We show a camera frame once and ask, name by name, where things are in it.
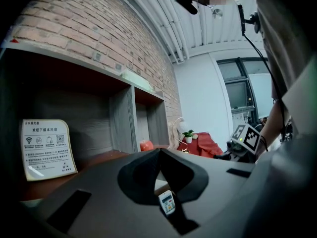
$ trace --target window frame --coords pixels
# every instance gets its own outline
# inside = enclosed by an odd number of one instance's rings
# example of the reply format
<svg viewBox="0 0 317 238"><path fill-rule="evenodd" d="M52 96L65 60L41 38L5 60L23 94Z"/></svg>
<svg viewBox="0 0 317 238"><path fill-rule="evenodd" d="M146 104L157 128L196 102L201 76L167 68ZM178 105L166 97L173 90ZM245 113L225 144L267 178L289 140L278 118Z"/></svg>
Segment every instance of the window frame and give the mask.
<svg viewBox="0 0 317 238"><path fill-rule="evenodd" d="M251 91L251 98L252 98L253 106L248 106L248 107L243 107L243 108L238 108L238 109L231 109L231 114L238 114L238 113L241 113L243 111L251 111L252 121L257 122L259 120L258 105L257 105L257 101L255 98L255 94L254 94L254 90L253 90L253 86L252 86L249 74L248 74L248 72L243 64L244 61L262 61L262 59L261 58L240 58L240 57L238 57L236 59L224 59L224 60L218 60L216 62L218 65L224 64L224 63L235 62L243 76L236 77L236 78L230 79L230 80L226 80L222 77L225 85L246 81L248 86L249 86L249 89Z"/></svg>

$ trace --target white ceiling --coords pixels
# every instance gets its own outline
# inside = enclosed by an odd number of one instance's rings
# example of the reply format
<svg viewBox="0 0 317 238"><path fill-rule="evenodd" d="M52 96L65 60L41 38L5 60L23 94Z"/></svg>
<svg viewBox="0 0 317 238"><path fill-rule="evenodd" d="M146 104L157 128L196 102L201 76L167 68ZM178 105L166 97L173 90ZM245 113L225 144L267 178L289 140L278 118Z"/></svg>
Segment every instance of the white ceiling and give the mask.
<svg viewBox="0 0 317 238"><path fill-rule="evenodd" d="M221 9L223 12L223 17L216 19L212 17L210 8L195 2L193 5L199 12L196 15L191 15L174 0L129 1L140 12L153 32L158 35L159 41L172 62L176 62L175 58L180 61L180 54L186 61L186 49L188 57L192 57L213 51L248 48L250 45L242 37L239 13L234 1L229 1L226 5L216 5L214 8ZM243 6L245 18L249 18L250 14L257 10L256 0L238 1ZM180 21L180 28L176 27L173 20L168 20L168 14L169 19L171 18L171 10L175 10L177 20ZM169 33L166 30L166 24L164 25L166 20L171 24L172 31ZM263 49L262 37L255 33L252 25L246 25L246 35L258 48Z"/></svg>

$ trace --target brick wall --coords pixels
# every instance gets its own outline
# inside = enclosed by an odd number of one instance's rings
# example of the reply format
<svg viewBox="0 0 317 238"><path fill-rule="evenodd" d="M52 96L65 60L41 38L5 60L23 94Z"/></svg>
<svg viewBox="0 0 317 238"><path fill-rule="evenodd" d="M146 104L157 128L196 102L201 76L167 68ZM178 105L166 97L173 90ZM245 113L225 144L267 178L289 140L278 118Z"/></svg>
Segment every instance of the brick wall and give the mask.
<svg viewBox="0 0 317 238"><path fill-rule="evenodd" d="M129 68L164 92L169 126L181 116L172 65L122 0L32 0L9 37L114 73Z"/></svg>

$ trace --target wifi icon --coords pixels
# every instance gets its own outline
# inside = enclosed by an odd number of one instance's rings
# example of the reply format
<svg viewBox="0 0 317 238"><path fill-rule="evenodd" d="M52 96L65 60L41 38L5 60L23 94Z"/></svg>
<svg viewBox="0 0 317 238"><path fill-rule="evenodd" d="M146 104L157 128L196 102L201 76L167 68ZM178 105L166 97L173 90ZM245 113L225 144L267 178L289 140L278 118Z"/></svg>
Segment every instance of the wifi icon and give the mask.
<svg viewBox="0 0 317 238"><path fill-rule="evenodd" d="M26 138L26 141L30 144L31 141L32 141L32 138L31 138L31 137L27 137L27 138Z"/></svg>

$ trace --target qr code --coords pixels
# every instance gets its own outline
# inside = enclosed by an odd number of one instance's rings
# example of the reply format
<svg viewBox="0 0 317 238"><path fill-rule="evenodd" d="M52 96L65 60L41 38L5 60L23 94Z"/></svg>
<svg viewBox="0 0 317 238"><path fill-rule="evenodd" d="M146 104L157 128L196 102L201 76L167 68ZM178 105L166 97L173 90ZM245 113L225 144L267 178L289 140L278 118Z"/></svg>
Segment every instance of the qr code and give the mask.
<svg viewBox="0 0 317 238"><path fill-rule="evenodd" d="M64 135L56 135L57 144L64 143Z"/></svg>

